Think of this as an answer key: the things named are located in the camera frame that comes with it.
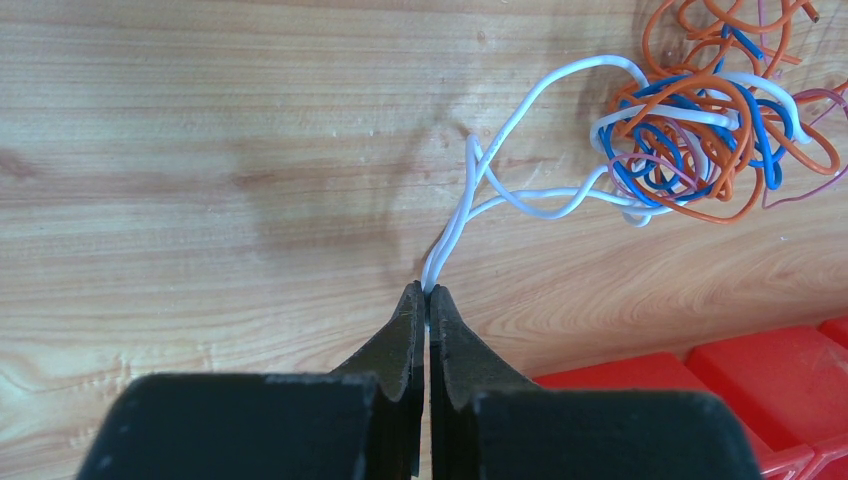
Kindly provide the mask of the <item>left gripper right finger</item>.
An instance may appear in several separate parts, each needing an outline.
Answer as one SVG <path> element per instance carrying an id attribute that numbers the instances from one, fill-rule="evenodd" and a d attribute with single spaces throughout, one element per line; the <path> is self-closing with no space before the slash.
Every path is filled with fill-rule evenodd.
<path id="1" fill-rule="evenodd" d="M 687 390 L 549 390 L 429 296 L 436 479 L 757 479 L 740 422 Z"/>

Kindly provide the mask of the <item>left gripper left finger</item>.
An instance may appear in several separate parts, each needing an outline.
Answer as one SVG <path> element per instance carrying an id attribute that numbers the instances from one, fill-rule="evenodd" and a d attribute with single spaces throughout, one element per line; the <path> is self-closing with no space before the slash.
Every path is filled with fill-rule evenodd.
<path id="1" fill-rule="evenodd" d="M 327 373 L 157 373 L 113 403 L 81 479 L 409 479 L 420 472 L 425 296 Z"/>

